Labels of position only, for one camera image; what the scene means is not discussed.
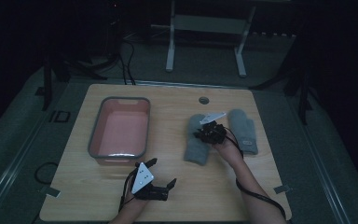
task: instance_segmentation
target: oven mitt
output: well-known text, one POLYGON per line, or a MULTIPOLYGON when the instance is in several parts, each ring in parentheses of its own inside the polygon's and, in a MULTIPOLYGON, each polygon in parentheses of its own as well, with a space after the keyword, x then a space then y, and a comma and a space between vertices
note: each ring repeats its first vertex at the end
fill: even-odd
POLYGON ((193 115, 187 125, 187 145, 184 160, 195 162, 199 165, 205 165, 210 149, 207 144, 194 136, 194 133, 202 128, 200 121, 204 118, 205 115, 202 114, 193 115))
POLYGON ((237 138, 238 145, 243 154, 256 155, 258 153, 255 142, 255 123, 248 119, 246 113, 241 109, 233 109, 228 113, 228 124, 230 130, 237 138))

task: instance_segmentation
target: pink container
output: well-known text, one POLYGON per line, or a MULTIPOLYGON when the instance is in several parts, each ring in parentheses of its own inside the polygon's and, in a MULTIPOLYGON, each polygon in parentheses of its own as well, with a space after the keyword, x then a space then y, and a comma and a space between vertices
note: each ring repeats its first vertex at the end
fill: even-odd
POLYGON ((101 103, 89 154, 101 165, 133 165, 146 151, 150 102, 146 98, 108 97, 101 103))

